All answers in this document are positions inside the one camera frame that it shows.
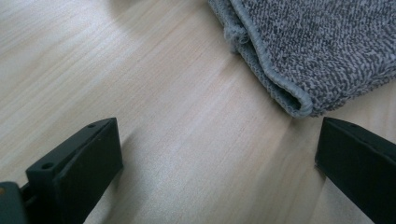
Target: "hole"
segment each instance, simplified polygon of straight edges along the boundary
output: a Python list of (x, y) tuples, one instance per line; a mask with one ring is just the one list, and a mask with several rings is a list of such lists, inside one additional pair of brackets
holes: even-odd
[(52, 166), (53, 166), (52, 162), (47, 162), (46, 164), (41, 166), (41, 169), (47, 170), (47, 169), (51, 168)]

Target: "gray towel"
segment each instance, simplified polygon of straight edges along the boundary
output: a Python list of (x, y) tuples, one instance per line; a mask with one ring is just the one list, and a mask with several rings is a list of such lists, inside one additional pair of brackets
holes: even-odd
[(396, 78), (395, 0), (209, 0), (224, 36), (295, 118)]

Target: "light wood surface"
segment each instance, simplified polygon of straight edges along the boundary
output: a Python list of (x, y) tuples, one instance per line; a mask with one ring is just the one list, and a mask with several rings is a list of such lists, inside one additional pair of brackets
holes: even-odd
[[(396, 83), (327, 116), (396, 142)], [(116, 117), (125, 168), (86, 223), (370, 223), (206, 0), (0, 1), (0, 180)]]

